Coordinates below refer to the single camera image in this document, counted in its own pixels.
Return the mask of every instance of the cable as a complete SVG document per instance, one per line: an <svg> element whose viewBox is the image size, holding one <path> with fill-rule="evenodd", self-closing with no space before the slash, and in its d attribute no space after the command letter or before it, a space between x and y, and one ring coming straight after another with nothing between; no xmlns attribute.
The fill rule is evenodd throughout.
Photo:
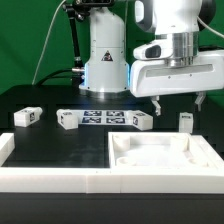
<svg viewBox="0 0 224 224"><path fill-rule="evenodd" d="M41 86L46 80L53 78L54 76L56 76L58 74L65 73L65 72L72 72L72 69L67 68L67 69L62 69L62 70L52 72L50 75L46 76L45 78L43 78L39 82L37 82L36 86Z"/></svg>
<svg viewBox="0 0 224 224"><path fill-rule="evenodd" d="M199 17L198 17L198 22L204 26L206 29L210 30L212 33L216 34L217 36L221 37L224 39L224 35L219 33L218 31L212 29L211 27L209 27L207 24L205 24Z"/></svg>
<svg viewBox="0 0 224 224"><path fill-rule="evenodd" d="M59 6L57 7L55 13L54 13L54 16L52 18L52 21L51 21L51 24L50 24L50 27L48 29L48 33L47 33L47 36L46 36L46 39L45 39L45 42L44 42L44 46L43 46L43 50L41 52L41 55L40 55L40 58L39 58L39 61L38 61L38 64L37 64L37 67L36 67L36 70L35 70L35 74L34 74L34 77L33 77L33 81L32 81L32 85L34 85L35 81L36 81L36 77L37 77L37 74L38 74L38 71L39 71L39 68L40 68L40 64L43 60L43 57L44 57L44 54L45 54L45 50L46 50L46 47L47 47L47 44L48 44L48 40L49 40L49 37L50 37L50 34L51 34L51 30L52 30L52 27L54 25L54 22L55 22L55 19L56 19L56 16L58 14L58 11L59 9L61 8L61 6L66 2L66 0L63 0Z"/></svg>

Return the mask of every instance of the white block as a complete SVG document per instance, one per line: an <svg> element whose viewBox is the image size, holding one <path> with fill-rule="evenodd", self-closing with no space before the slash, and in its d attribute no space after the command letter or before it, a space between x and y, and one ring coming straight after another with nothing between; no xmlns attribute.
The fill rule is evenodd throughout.
<svg viewBox="0 0 224 224"><path fill-rule="evenodd" d="M15 148L14 134L4 133L0 136L0 166L6 161Z"/></svg>
<svg viewBox="0 0 224 224"><path fill-rule="evenodd" d="M153 117L140 111L128 112L131 124L141 131L150 130L153 128Z"/></svg>
<svg viewBox="0 0 224 224"><path fill-rule="evenodd" d="M78 128L78 116L72 110L58 110L58 123L65 129Z"/></svg>
<svg viewBox="0 0 224 224"><path fill-rule="evenodd" d="M40 107L27 107L14 113L14 124L19 127L27 127L40 120L43 110Z"/></svg>
<svg viewBox="0 0 224 224"><path fill-rule="evenodd" d="M193 114L180 113L179 118L179 132L181 133L192 133L193 132Z"/></svg>

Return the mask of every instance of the black cable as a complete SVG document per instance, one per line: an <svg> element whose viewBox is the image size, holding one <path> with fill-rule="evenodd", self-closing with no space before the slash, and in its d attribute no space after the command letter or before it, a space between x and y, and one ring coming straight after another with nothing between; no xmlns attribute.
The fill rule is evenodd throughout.
<svg viewBox="0 0 224 224"><path fill-rule="evenodd" d="M72 72L71 68L67 68L67 69L61 69L55 72L52 72L50 75L46 76L45 78L41 79L40 81L38 81L36 83L36 86L41 86L45 81L47 81L48 79L51 79L52 77L61 74L61 73L65 73L65 72Z"/></svg>

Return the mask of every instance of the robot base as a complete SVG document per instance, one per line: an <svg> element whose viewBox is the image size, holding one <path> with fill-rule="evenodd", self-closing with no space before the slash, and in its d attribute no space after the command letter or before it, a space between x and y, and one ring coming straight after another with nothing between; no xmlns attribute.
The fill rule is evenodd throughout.
<svg viewBox="0 0 224 224"><path fill-rule="evenodd" d="M94 92L87 89L79 89L80 95L99 98L99 99L119 99L130 96L130 91L125 90L121 92Z"/></svg>

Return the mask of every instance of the white tray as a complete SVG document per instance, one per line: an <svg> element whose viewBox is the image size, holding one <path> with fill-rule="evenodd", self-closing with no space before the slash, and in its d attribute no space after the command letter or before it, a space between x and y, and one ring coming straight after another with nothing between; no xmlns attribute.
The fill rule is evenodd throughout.
<svg viewBox="0 0 224 224"><path fill-rule="evenodd" d="M109 133L109 155L111 168L130 171L212 170L224 165L203 137L185 133Z"/></svg>

